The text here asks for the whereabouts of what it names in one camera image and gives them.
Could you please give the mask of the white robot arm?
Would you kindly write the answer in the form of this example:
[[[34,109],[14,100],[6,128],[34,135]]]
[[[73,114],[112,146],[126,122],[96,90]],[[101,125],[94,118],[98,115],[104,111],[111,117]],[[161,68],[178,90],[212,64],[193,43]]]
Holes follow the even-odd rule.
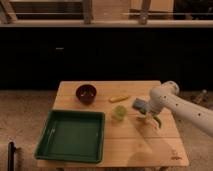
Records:
[[[186,101],[178,96],[179,86],[167,81],[149,91],[149,100],[142,101],[139,111],[144,115],[158,115],[163,108],[194,124],[201,131],[213,137],[213,110]]]

